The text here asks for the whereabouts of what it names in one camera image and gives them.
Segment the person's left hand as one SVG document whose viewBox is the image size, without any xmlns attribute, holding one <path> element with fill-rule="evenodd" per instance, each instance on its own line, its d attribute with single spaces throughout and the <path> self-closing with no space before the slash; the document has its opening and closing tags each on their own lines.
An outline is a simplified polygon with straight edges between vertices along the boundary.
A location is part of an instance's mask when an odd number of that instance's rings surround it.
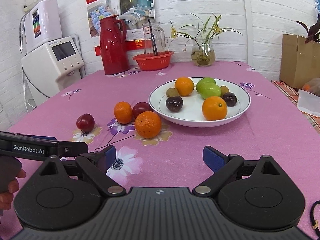
<svg viewBox="0 0 320 240">
<path fill-rule="evenodd" d="M 8 189 L 7 191 L 1 193 L 0 196 L 0 208 L 1 210 L 10 210 L 11 209 L 11 204 L 14 199 L 14 193 L 17 192 L 20 189 L 20 185 L 18 182 L 18 178 L 25 178 L 26 177 L 26 172 L 25 170 L 21 169 L 20 172 L 16 175 L 15 179 L 12 180 L 8 184 Z"/>
</svg>

